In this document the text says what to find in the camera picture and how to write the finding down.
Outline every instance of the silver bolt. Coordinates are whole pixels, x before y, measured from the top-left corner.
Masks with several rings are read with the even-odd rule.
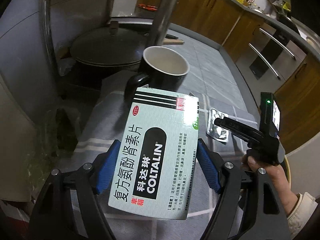
[[[264,174],[267,173],[267,171],[266,171],[264,168],[259,168],[258,171],[259,171],[259,173],[262,174],[262,175],[264,175]]]
[[[59,170],[58,169],[54,169],[51,171],[51,175],[55,176],[59,173]]]
[[[227,163],[224,164],[224,166],[225,166],[227,169],[232,169],[232,168],[233,168],[233,163],[227,162]]]
[[[91,164],[91,163],[85,163],[85,164],[83,165],[83,168],[84,168],[85,170],[90,170],[90,169],[92,168],[92,164]]]

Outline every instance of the handheld device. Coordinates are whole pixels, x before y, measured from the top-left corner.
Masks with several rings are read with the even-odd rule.
[[[276,166],[283,162],[285,150],[279,141],[281,112],[272,93],[261,93],[260,110],[259,130],[228,117],[217,118],[214,124],[233,132],[247,142],[249,148],[257,150],[249,152],[249,155]]]

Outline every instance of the mug handle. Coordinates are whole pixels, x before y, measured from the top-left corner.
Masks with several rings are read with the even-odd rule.
[[[150,76],[145,72],[140,72],[128,80],[124,90],[124,101],[129,107],[131,106],[137,88],[148,84],[149,80]]]

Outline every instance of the mug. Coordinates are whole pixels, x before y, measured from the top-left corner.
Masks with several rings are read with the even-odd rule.
[[[139,73],[132,76],[124,91],[124,100],[131,104],[138,87],[177,91],[190,70],[188,61],[172,49],[151,46],[143,51]]]

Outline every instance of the white sleeve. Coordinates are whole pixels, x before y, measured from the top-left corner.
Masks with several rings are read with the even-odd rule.
[[[290,239],[293,239],[301,231],[318,205],[316,199],[308,192],[304,195],[298,194],[297,197],[299,198],[298,203],[287,218]]]

